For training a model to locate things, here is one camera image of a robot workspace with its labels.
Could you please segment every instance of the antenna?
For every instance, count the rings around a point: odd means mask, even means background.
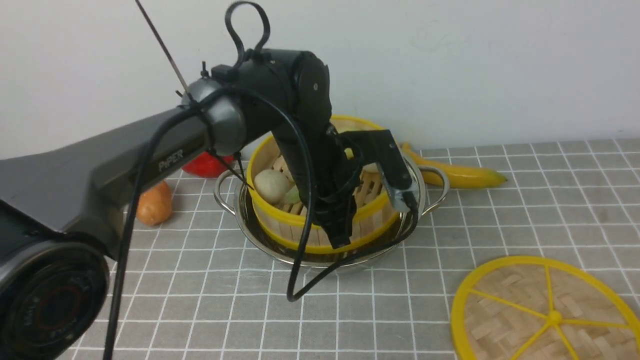
[[[164,55],[166,55],[166,58],[171,63],[171,67],[173,67],[173,71],[175,72],[176,76],[178,76],[178,80],[180,80],[180,84],[182,84],[182,87],[184,88],[184,93],[189,97],[189,100],[191,100],[193,102],[193,97],[191,96],[191,93],[189,92],[189,88],[187,86],[187,83],[184,81],[184,78],[182,77],[182,74],[180,73],[180,70],[178,70],[178,66],[176,66],[175,62],[173,61],[173,58],[171,57],[171,54],[169,53],[169,50],[167,50],[166,46],[164,46],[164,42],[162,41],[162,38],[160,37],[160,34],[156,30],[156,27],[154,26],[153,22],[151,22],[151,19],[149,19],[149,15],[147,15],[147,12],[145,11],[145,8],[142,7],[142,4],[140,3],[140,0],[136,0],[136,4],[138,4],[138,8],[140,8],[140,11],[142,12],[142,16],[145,17],[145,20],[147,21],[147,24],[151,28],[151,31],[153,31],[154,36],[156,37],[156,40],[158,40],[158,43],[160,44],[160,47],[162,47],[162,50],[164,51]]]

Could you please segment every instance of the yellow banana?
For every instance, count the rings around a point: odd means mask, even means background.
[[[431,161],[423,158],[411,150],[409,143],[403,143],[402,150],[411,156],[418,166],[435,167],[447,174],[451,188],[458,189],[480,189],[495,188],[507,181],[507,178],[499,172],[482,167],[462,167]],[[424,182],[430,185],[442,186],[442,180],[432,172],[423,171]]]

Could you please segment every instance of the garlic bulb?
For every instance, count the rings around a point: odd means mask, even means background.
[[[271,205],[278,204],[289,191],[289,180],[285,174],[268,168],[253,178],[258,194]]]

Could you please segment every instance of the table surface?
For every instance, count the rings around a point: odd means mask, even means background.
[[[453,360],[453,295],[471,269],[505,255],[583,268],[639,312],[640,139],[422,155],[509,181],[452,190],[372,269],[331,275],[295,303],[284,295],[288,271],[214,201],[215,180],[172,176],[174,216],[134,232],[115,358]],[[225,183],[228,198],[236,182]],[[109,300],[62,359],[102,359]]]

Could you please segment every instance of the robotic arm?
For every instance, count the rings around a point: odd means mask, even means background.
[[[141,192],[204,151],[233,154],[271,131],[313,223],[336,249],[349,244],[352,194],[368,163],[378,164],[394,207],[415,210],[417,187],[391,133],[338,135],[329,122],[328,67],[308,51],[262,49],[269,24],[253,3],[265,34],[245,52],[230,25],[243,3],[226,18],[238,62],[203,69],[180,106],[55,151],[0,161],[0,359],[50,359],[71,346],[106,298],[104,256],[119,261],[114,302],[120,299],[132,231],[122,208],[132,198],[137,206]],[[150,162],[141,166],[145,153]],[[111,314],[118,311],[119,301]],[[109,326],[113,337],[116,323]],[[106,359],[114,340],[108,335]]]

